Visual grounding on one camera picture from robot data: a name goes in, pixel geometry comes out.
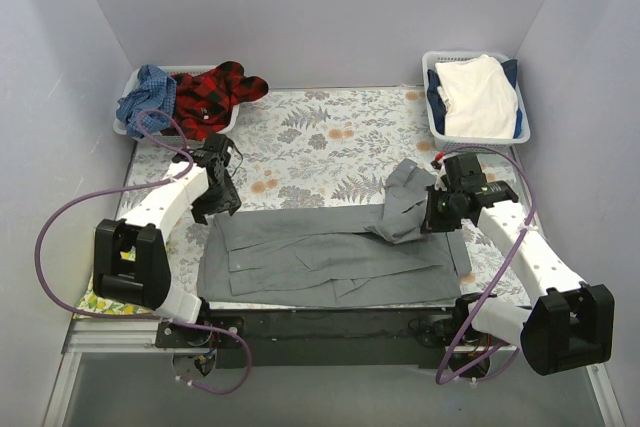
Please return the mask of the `grey long sleeve shirt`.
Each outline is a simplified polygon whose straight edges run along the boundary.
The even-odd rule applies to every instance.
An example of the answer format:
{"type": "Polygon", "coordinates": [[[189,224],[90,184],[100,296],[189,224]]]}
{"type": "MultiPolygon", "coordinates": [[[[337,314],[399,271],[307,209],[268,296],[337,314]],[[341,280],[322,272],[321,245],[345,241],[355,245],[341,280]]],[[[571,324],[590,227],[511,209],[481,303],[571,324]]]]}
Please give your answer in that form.
{"type": "Polygon", "coordinates": [[[434,182],[405,159],[381,204],[218,215],[197,292],[207,301],[311,308],[448,302],[471,262],[461,232],[422,229],[434,182]]]}

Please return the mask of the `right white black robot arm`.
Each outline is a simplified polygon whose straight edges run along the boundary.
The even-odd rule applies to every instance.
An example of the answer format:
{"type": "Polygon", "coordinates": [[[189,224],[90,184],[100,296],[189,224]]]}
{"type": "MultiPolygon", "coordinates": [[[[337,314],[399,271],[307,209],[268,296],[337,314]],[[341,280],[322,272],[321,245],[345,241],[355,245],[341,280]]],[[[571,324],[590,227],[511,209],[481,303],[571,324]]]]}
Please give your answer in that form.
{"type": "Polygon", "coordinates": [[[608,361],[615,310],[611,291],[588,284],[560,259],[533,226],[534,208],[525,208],[508,183],[489,181],[474,153],[440,153],[432,164],[438,177],[427,190],[424,230],[449,233],[468,220],[504,257],[484,292],[457,299],[454,336],[440,366],[448,367],[460,342],[471,345],[484,336],[492,341],[490,349],[454,370],[454,377],[464,376],[504,345],[514,346],[542,376],[608,361]],[[508,269],[523,285],[530,308],[494,296],[508,269]]]}

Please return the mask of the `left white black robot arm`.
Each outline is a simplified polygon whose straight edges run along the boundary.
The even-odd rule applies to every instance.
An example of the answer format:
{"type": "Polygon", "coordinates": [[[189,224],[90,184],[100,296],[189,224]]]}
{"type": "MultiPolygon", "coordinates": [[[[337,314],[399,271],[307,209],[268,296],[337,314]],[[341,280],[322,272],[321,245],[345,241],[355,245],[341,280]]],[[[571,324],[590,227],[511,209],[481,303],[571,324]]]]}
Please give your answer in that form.
{"type": "Polygon", "coordinates": [[[92,282],[96,295],[180,321],[178,334],[190,346],[211,339],[213,324],[203,316],[204,301],[172,281],[166,241],[187,212],[205,225],[209,216],[232,215],[241,207],[228,172],[237,151],[226,135],[209,135],[201,147],[174,155],[167,184],[152,189],[124,217],[98,224],[92,282]]]}

